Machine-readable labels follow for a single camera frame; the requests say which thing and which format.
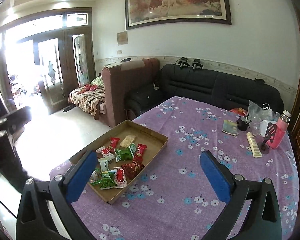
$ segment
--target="blue gripper pad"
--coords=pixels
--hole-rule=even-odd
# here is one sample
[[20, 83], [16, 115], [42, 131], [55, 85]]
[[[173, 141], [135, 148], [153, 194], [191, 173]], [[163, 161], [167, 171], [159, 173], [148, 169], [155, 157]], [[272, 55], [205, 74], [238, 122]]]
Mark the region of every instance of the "blue gripper pad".
[[84, 187], [87, 185], [91, 174], [95, 170], [98, 163], [96, 152], [90, 151], [88, 157], [78, 167], [77, 172], [73, 175], [72, 179], [68, 183], [66, 200], [69, 204], [76, 202]]
[[228, 204], [230, 201], [230, 184], [222, 175], [220, 169], [210, 159], [210, 156], [207, 152], [203, 152], [200, 155], [200, 165], [214, 192], [217, 194], [218, 199]]

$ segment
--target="notebook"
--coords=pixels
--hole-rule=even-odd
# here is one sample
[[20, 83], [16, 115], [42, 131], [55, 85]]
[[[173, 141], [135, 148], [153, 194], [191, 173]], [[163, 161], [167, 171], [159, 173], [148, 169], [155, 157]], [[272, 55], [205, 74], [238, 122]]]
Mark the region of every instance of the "notebook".
[[233, 135], [233, 136], [237, 136], [237, 123], [232, 122], [230, 120], [224, 120], [222, 131], [224, 133], [227, 133], [227, 134], [230, 134], [230, 135]]

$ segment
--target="framed painting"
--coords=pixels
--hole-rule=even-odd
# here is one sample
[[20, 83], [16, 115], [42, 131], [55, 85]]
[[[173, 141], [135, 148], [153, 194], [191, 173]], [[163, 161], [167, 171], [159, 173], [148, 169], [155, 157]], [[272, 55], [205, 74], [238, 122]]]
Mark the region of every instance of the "framed painting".
[[231, 24], [229, 0], [126, 0], [126, 29], [173, 22]]

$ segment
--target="pink water bottle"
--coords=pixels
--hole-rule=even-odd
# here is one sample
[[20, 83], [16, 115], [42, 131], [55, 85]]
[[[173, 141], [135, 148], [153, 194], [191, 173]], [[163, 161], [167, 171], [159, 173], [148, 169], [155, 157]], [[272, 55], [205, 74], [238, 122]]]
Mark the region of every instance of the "pink water bottle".
[[290, 117], [291, 114], [286, 110], [284, 110], [283, 114], [279, 117], [279, 120], [277, 121], [277, 131], [275, 132], [273, 143], [267, 141], [267, 144], [272, 149], [276, 149], [281, 143], [290, 123]]

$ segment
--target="purple tablecloth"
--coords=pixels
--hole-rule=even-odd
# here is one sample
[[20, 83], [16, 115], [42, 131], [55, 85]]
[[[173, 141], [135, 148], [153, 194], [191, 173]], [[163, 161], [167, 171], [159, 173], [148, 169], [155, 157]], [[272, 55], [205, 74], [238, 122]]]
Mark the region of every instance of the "purple tablecloth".
[[[220, 215], [220, 202], [203, 173], [199, 157], [210, 150], [233, 173], [248, 180], [269, 177], [274, 183], [282, 221], [282, 239], [288, 239], [296, 221], [299, 179], [286, 135], [269, 155], [253, 158], [246, 133], [237, 137], [222, 132], [223, 120], [236, 114], [187, 98], [173, 97], [138, 117], [135, 122], [169, 137], [167, 147], [113, 205], [86, 186], [73, 203], [79, 217], [97, 239], [201, 239]], [[67, 161], [50, 177], [65, 173]], [[229, 238], [243, 223], [246, 202]]]

